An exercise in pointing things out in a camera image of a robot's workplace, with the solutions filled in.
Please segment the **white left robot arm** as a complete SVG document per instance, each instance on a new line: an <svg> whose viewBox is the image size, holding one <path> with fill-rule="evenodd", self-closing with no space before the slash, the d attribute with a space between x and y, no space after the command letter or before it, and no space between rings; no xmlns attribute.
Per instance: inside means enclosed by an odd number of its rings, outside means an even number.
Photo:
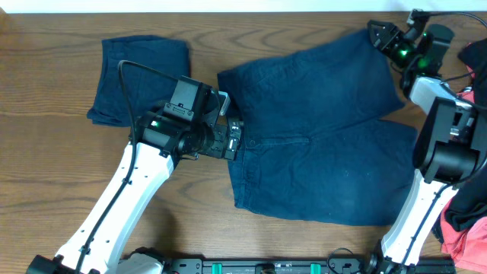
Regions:
<svg viewBox="0 0 487 274"><path fill-rule="evenodd" d="M146 113L81 227L52 259L35 256L27 272L162 273L165 262L150 248L122 257L142 213L185 156L235 159L242 129L242 121L235 118L222 125L212 115L183 119Z"/></svg>

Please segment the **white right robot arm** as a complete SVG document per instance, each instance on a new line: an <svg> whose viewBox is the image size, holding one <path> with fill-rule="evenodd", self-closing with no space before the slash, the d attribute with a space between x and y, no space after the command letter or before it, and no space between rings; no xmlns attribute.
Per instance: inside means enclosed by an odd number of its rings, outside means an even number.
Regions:
<svg viewBox="0 0 487 274"><path fill-rule="evenodd" d="M486 167L486 110L456 95L439 70L454 32L425 19L369 21L374 48L401 70L400 88L426 113L413 152L412 188L391 229L370 255L366 273L442 273L451 261L420 260L444 207Z"/></svg>

